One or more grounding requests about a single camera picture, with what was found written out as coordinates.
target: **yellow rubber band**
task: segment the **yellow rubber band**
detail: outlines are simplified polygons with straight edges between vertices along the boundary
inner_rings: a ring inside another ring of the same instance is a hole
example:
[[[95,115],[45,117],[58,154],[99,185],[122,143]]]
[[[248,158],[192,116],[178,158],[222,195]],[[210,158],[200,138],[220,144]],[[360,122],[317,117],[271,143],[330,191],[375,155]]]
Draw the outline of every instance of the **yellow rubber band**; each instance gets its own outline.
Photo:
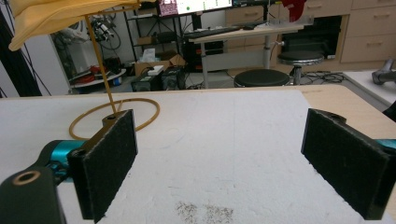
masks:
[[[150,103],[150,104],[155,105],[155,107],[156,107],[155,114],[154,114],[149,120],[147,120],[147,121],[144,122],[143,124],[139,125],[139,126],[135,129],[136,131],[139,131],[139,130],[142,130],[142,129],[146,128],[147,126],[150,125],[150,123],[152,123],[152,122],[160,115],[160,111],[161,111],[160,105],[159,105],[156,101],[153,101],[153,100],[150,100],[150,99],[146,99],[146,98],[131,98],[131,99],[126,99],[126,100],[119,100],[119,101],[113,102],[113,104],[120,104],[120,106],[119,106],[119,110],[120,110],[120,108],[121,108],[121,106],[122,106],[123,103],[125,103],[125,102],[132,102],[132,101],[147,102],[147,103]],[[69,126],[69,134],[70,134],[70,136],[72,136],[72,137],[73,137],[74,139],[76,139],[76,140],[88,140],[89,138],[83,138],[83,137],[80,137],[80,136],[77,136],[77,135],[74,134],[74,128],[75,128],[75,126],[76,126],[83,118],[87,117],[87,116],[90,115],[91,113],[93,113],[93,112],[95,112],[95,111],[97,111],[97,110],[99,110],[99,109],[105,108],[105,107],[107,107],[107,106],[110,106],[110,105],[112,105],[112,104],[111,104],[111,103],[107,103],[107,104],[104,104],[104,105],[99,105],[99,106],[97,106],[97,107],[95,107],[95,108],[92,108],[92,109],[88,110],[87,112],[81,114],[80,116],[78,116],[75,120],[73,120],[73,122],[72,122],[72,123],[70,124],[70,126]]]

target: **white foam surface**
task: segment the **white foam surface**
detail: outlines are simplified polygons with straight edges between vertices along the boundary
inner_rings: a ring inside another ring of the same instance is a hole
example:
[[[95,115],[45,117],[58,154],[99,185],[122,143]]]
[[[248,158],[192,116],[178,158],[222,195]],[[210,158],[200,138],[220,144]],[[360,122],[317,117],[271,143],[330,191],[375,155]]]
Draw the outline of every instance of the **white foam surface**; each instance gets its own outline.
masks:
[[[365,221],[301,154],[309,104],[300,92],[149,98],[161,114],[137,133],[133,168],[100,223],[393,223],[389,215]],[[33,163],[49,141],[70,139],[70,122],[106,102],[105,95],[0,101],[0,181]],[[136,125],[155,111],[145,103],[127,106]],[[96,133],[109,113],[84,119],[77,134]],[[80,217],[72,183],[58,190],[68,223],[92,223]]]

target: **black foam pad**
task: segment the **black foam pad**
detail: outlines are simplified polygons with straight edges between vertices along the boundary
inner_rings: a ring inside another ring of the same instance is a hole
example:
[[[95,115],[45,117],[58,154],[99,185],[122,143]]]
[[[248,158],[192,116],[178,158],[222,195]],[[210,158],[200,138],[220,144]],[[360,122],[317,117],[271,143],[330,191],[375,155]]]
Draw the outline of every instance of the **black foam pad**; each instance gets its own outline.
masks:
[[[345,121],[309,109],[302,153],[364,219],[381,219],[396,180],[396,149],[380,145]]]
[[[132,111],[109,116],[104,124],[67,157],[81,213],[95,223],[105,215],[137,155]]]

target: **desk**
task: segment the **desk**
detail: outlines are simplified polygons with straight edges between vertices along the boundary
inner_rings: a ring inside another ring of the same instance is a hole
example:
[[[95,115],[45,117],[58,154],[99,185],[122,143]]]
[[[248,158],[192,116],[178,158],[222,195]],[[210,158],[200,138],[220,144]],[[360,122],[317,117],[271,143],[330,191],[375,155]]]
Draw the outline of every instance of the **desk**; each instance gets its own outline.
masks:
[[[347,79],[361,88],[363,91],[371,94],[375,99],[379,100],[387,106],[391,106],[396,101],[396,84],[394,82],[386,82],[384,85],[376,85],[373,82],[372,71],[361,72],[344,72]]]
[[[115,100],[130,97],[156,100],[162,112],[136,134],[139,154],[101,224],[225,223],[222,217],[230,223],[370,223],[300,152],[310,106],[346,117],[372,138],[396,138],[396,125],[348,89],[114,94]],[[33,163],[49,141],[70,139],[70,122],[106,102],[104,94],[0,100],[0,115],[6,118],[0,127],[0,181]],[[143,103],[133,108],[136,125],[154,113]],[[109,113],[110,108],[89,116],[77,134],[94,134]],[[92,223],[80,218],[73,184],[62,183],[58,191],[68,223]],[[387,211],[396,218],[395,202]],[[394,222],[385,214],[376,223]]]
[[[239,68],[243,66],[258,66],[263,65],[265,68],[270,67],[270,35],[286,34],[297,32],[298,30],[304,29],[303,25],[299,24],[284,24],[279,27],[269,25],[267,27],[255,28],[254,30],[239,30],[221,35],[211,35],[197,39],[190,39],[190,42],[195,44],[201,44],[201,57],[204,74],[205,88],[208,89],[209,84],[207,81],[207,72]],[[235,53],[222,53],[215,55],[206,55],[205,43],[213,41],[224,41],[229,39],[237,38],[248,38],[255,36],[264,36],[265,47],[264,50],[253,50],[249,52],[235,52]]]

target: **stool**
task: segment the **stool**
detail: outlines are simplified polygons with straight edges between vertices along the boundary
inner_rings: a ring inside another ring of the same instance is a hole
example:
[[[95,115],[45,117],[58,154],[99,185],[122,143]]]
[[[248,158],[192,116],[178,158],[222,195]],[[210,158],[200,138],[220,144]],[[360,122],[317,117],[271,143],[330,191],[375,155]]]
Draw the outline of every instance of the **stool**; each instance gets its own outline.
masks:
[[[293,65],[290,75],[293,76],[293,85],[300,85],[301,66],[322,63],[324,57],[322,54],[313,51],[289,51],[277,56],[279,63]]]
[[[282,72],[271,69],[254,69],[235,76],[235,87],[269,87],[283,86],[289,83],[290,77]]]

